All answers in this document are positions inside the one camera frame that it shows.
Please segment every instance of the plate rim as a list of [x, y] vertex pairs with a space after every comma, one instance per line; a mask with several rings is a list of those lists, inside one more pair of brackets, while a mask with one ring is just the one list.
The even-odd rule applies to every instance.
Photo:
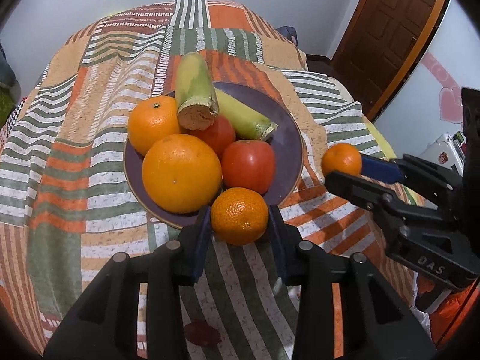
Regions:
[[[295, 118], [293, 117], [293, 115], [291, 114], [291, 112], [289, 111], [289, 109], [285, 106], [285, 105], [282, 105], [282, 104], [279, 104], [277, 101], [275, 101], [274, 98], [272, 98], [270, 95], [268, 95], [267, 93], [265, 92], [262, 92], [262, 91], [259, 91], [258, 89], [254, 88], [254, 87], [251, 87], [251, 86], [248, 86], [248, 85], [245, 85], [245, 84], [240, 84], [240, 83], [237, 83], [237, 82], [232, 82], [232, 81], [212, 81], [213, 84], [215, 83], [225, 83], [225, 84], [235, 84], [235, 85], [241, 85], [241, 86], [244, 86], [244, 87], [247, 87], [247, 88], [250, 88], [250, 89], [253, 89], [255, 91], [258, 91], [260, 93], [262, 93], [263, 95], [265, 96], [268, 96], [270, 99], [272, 99], [275, 103], [277, 103], [278, 105], [280, 105], [280, 107], [284, 108], [285, 109], [285, 112], [289, 115], [290, 119], [293, 121], [295, 127], [297, 128], [297, 132], [298, 132], [298, 136], [300, 137], [300, 140], [301, 140], [301, 166], [300, 166], [300, 170], [298, 172], [298, 175], [297, 175], [297, 179], [295, 180], [295, 183], [293, 185], [293, 187], [291, 188], [290, 192], [287, 193], [285, 195], [285, 198], [278, 204], [278, 206], [281, 206], [285, 200], [287, 200], [289, 198], [289, 196], [292, 194], [292, 192], [294, 191], [294, 189], [297, 187], [297, 184], [299, 183], [299, 180], [301, 179], [302, 177], [302, 172], [303, 172], [303, 167], [305, 166], [305, 152], [306, 152], [306, 147], [305, 147], [305, 140], [303, 139], [303, 135], [302, 135], [302, 131], [300, 130], [300, 127], [298, 126], [297, 124], [297, 121], [295, 120]], [[167, 93], [162, 93], [160, 94], [159, 96], [169, 96], [170, 93], [174, 92], [175, 90], [172, 90], [172, 91], [169, 91]], [[165, 223], [166, 225], [168, 226], [172, 226], [174, 229], [176, 230], [182, 230], [184, 226], [179, 226], [179, 225], [176, 225], [175, 223], [165, 219], [165, 218], [162, 218], [161, 216], [155, 214], [152, 210], [150, 210], [147, 205], [137, 196], [137, 194], [135, 193], [135, 190], [131, 187], [131, 183], [130, 183], [130, 179], [128, 177], [128, 173], [127, 173], [127, 168], [126, 168], [126, 165], [125, 165], [125, 152], [127, 150], [127, 143], [129, 142], [130, 140], [128, 139], [128, 135], [127, 135], [127, 139], [125, 141], [125, 144], [124, 144], [124, 147], [123, 147], [123, 171], [125, 173], [125, 178], [127, 180], [127, 184], [128, 184], [128, 187], [130, 188], [130, 191], [131, 193], [133, 193], [133, 195], [135, 196], [135, 198], [138, 200], [138, 202], [143, 206], [143, 208], [145, 210], [147, 210], [147, 212], [150, 213], [150, 215], [152, 215], [154, 218], [158, 219], [159, 221]]]

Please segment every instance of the orange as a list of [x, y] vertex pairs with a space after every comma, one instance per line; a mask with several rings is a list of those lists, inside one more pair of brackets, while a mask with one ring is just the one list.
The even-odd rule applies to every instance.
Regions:
[[322, 172], [326, 176], [338, 170], [352, 176], [359, 176], [362, 171], [362, 156], [355, 146], [349, 143], [337, 143], [323, 155]]
[[230, 188], [214, 201], [210, 221], [212, 230], [222, 240], [232, 245], [246, 245], [265, 233], [268, 207], [259, 193]]
[[168, 135], [154, 143], [142, 165], [150, 198], [176, 214], [197, 211], [220, 189], [220, 160], [205, 142], [186, 134]]
[[143, 100], [130, 113], [127, 131], [131, 145], [145, 156], [159, 139], [180, 132], [177, 102], [170, 96]]

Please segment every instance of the pink heart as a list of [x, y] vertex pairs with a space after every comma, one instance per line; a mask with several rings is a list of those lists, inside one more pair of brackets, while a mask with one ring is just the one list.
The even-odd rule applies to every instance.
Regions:
[[440, 119], [451, 123], [463, 122], [463, 108], [455, 101], [455, 94], [450, 88], [440, 91]]

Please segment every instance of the sugarcane piece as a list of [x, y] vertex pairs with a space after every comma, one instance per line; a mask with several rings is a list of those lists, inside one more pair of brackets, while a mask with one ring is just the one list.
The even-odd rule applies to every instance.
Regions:
[[241, 101], [215, 88], [220, 114], [232, 124], [237, 136], [242, 139], [267, 140], [278, 124], [248, 107]]
[[208, 66], [197, 52], [184, 55], [175, 80], [178, 123], [188, 130], [205, 130], [218, 115], [217, 95]]

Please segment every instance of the red tomato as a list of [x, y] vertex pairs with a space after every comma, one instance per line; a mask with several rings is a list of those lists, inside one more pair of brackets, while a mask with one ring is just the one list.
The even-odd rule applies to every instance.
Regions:
[[243, 187], [263, 194], [275, 176], [275, 154], [261, 140], [238, 140], [222, 157], [223, 182], [229, 188]]
[[222, 115], [218, 115], [213, 124], [205, 130], [194, 130], [190, 133], [210, 146], [219, 159], [222, 159], [226, 147], [235, 142], [235, 130], [229, 120]]

